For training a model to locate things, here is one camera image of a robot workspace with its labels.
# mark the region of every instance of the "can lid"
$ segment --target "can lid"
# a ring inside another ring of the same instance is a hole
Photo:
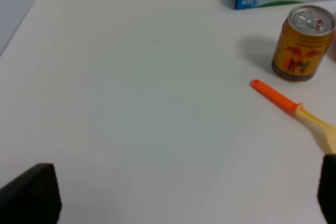
[[[335,28],[335,18],[326,9],[304,5],[294,8],[288,15],[289,24],[307,35],[323,36]]]

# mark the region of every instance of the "gold can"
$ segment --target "gold can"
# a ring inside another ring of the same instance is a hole
[[[273,57],[274,72],[288,81],[311,79],[334,36],[334,16],[324,8],[294,8],[283,23]]]

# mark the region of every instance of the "white table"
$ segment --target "white table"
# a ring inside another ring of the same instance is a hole
[[[249,81],[335,122],[336,63],[279,79],[294,6],[222,2],[37,0],[0,57],[0,185],[55,163],[61,224],[325,223],[323,152]]]

